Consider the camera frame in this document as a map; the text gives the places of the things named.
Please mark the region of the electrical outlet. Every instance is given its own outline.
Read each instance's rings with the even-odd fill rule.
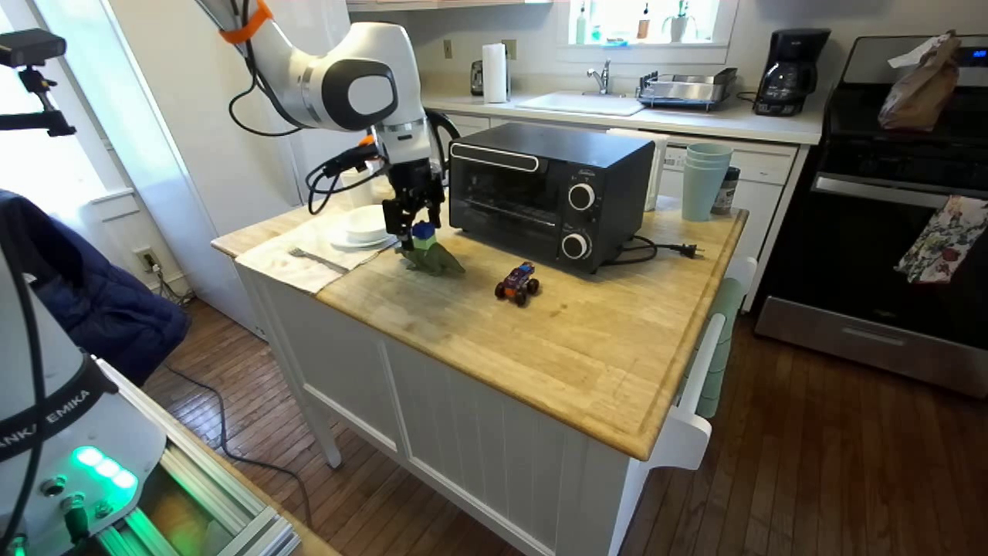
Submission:
[[[517,60],[519,56],[519,43],[517,41],[500,41],[504,43],[504,56]]]
[[[162,262],[157,262],[157,253],[153,246],[140,246],[140,250],[132,250],[132,255],[135,255],[135,267],[144,273],[157,275]]]

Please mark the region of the toy car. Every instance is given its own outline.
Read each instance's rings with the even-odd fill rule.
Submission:
[[[504,281],[497,281],[494,295],[512,301],[517,306],[527,306],[527,301],[543,289],[532,275],[534,275],[532,262],[517,267]]]

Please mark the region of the blue jacket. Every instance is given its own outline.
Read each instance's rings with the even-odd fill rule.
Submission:
[[[182,306],[153,292],[77,232],[3,187],[0,236],[13,237],[22,273],[37,277],[34,295],[65,334],[132,384],[145,384],[185,340]]]

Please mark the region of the wooden floor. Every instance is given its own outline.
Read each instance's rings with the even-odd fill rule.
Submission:
[[[304,475],[336,551],[517,553],[343,426],[346,466],[329,470],[269,346],[203,303],[190,313],[167,364],[223,393],[233,452]],[[145,389],[220,438],[207,393],[171,370]],[[704,466],[651,471],[622,553],[988,553],[988,406],[760,340],[746,319],[724,399]],[[287,475],[242,470],[306,518]]]

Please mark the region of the towel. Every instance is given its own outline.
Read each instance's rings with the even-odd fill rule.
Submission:
[[[897,273],[901,273],[909,285],[951,285],[986,224],[988,202],[947,198],[947,204],[932,214],[920,237],[904,250]]]

